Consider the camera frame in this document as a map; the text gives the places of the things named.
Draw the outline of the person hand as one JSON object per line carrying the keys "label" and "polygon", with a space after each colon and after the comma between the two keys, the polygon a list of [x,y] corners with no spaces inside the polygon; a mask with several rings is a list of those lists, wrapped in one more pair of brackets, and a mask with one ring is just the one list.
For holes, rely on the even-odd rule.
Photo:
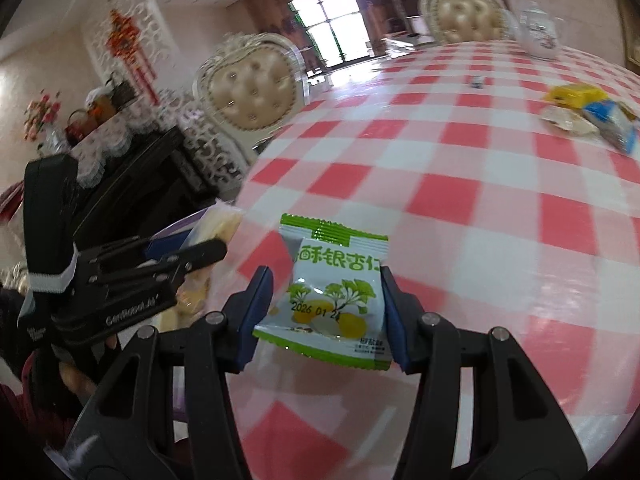
{"label": "person hand", "polygon": [[96,384],[73,364],[59,362],[58,370],[65,387],[78,397],[81,404],[86,404],[96,392]]}

